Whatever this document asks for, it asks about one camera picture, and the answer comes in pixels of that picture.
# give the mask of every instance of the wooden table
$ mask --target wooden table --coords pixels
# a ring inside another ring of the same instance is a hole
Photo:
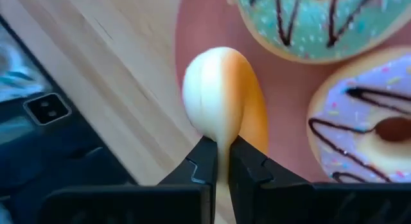
[[[0,0],[0,13],[143,185],[199,140],[174,64],[179,0]]]

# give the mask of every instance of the pink plate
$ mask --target pink plate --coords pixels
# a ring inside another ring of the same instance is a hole
[[[410,33],[411,23],[408,23],[378,49],[411,45]],[[281,59],[251,37],[237,7],[229,6],[226,0],[182,0],[176,32],[179,85],[190,61],[216,46],[240,51],[257,74],[268,109],[269,157],[311,182],[328,180],[308,146],[306,113],[313,93],[344,63],[304,65]]]

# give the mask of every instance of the donut squishy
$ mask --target donut squishy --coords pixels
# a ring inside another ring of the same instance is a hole
[[[236,2],[246,27],[263,47],[287,60],[307,64],[358,55],[411,19],[411,0]]]
[[[201,53],[184,75],[182,97],[191,124],[218,145],[217,202],[232,211],[229,148],[241,136],[267,154],[268,121],[263,93],[251,65],[229,47]],[[228,223],[235,223],[234,213]]]
[[[307,132],[337,182],[411,182],[411,47],[363,57],[314,94]]]

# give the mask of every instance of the frosting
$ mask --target frosting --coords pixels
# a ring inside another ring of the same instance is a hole
[[[374,131],[371,113],[388,110],[396,116],[411,115],[410,82],[411,54],[340,80],[330,89],[322,110],[308,121],[330,177],[338,182],[411,181],[411,172],[386,175],[357,150],[358,136]]]
[[[359,53],[411,0],[238,0],[271,45],[311,60]]]

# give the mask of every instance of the purple frosted donut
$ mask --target purple frosted donut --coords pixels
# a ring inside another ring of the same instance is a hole
[[[411,182],[411,47],[361,58],[309,107],[310,146],[337,182]]]

